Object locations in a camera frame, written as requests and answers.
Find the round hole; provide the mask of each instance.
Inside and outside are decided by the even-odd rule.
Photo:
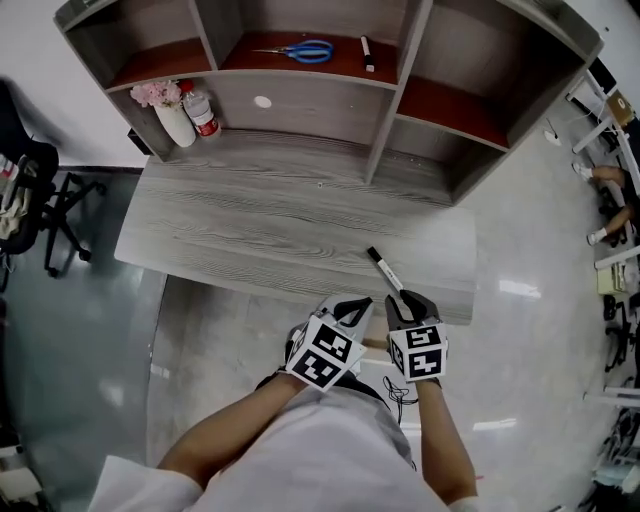
[[[256,96],[253,98],[253,102],[260,108],[271,108],[271,100],[266,96]]]

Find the bottle label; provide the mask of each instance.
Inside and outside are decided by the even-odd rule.
[[[192,118],[193,124],[196,125],[196,129],[198,133],[203,137],[208,137],[209,135],[213,135],[218,131],[218,121],[213,117],[213,112],[211,109],[207,110],[201,116],[197,116]]]

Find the sneaker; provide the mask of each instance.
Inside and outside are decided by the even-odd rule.
[[[586,167],[578,162],[571,164],[574,172],[580,176],[584,181],[589,181],[593,177],[593,173],[589,167]]]

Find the blue scissor handle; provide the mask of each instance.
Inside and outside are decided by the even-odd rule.
[[[309,39],[298,44],[287,46],[287,57],[303,64],[320,64],[331,60],[333,45],[321,39]]]

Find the white vase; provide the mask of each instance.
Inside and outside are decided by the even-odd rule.
[[[196,141],[196,132],[191,120],[181,105],[175,107],[153,107],[158,119],[175,143],[186,148]]]

